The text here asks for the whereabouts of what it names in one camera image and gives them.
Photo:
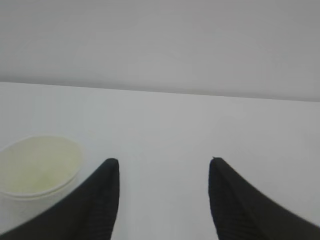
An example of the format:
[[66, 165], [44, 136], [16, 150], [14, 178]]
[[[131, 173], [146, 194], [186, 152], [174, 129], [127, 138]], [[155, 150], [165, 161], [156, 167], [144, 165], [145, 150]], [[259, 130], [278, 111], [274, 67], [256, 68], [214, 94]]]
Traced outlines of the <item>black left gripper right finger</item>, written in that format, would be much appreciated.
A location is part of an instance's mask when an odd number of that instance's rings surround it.
[[210, 211], [220, 240], [318, 240], [319, 226], [283, 208], [223, 158], [209, 164]]

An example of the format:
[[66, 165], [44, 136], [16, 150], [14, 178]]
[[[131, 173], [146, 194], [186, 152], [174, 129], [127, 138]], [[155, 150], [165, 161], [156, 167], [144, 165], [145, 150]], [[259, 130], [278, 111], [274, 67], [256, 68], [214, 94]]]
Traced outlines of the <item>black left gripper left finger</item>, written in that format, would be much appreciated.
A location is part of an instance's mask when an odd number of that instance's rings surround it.
[[110, 240], [120, 199], [120, 166], [106, 159], [54, 206], [1, 234], [2, 240]]

